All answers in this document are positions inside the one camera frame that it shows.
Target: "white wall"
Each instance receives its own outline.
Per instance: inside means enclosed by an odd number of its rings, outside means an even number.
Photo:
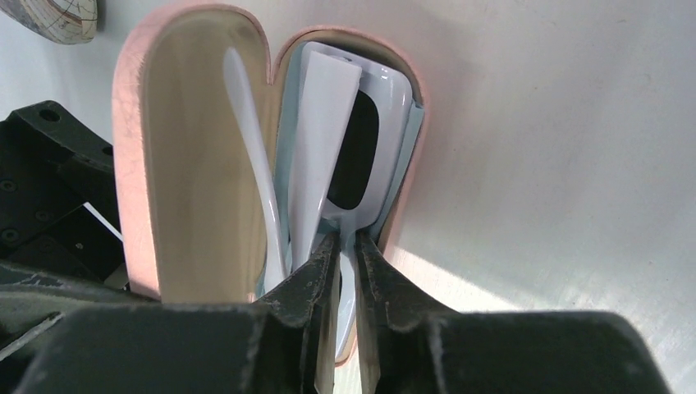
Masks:
[[[0,17],[0,117],[55,99],[110,139],[118,51],[162,3],[102,1],[76,47]],[[696,392],[696,2],[236,3],[272,53],[343,24],[423,68],[433,124],[401,248],[515,307],[615,310]]]

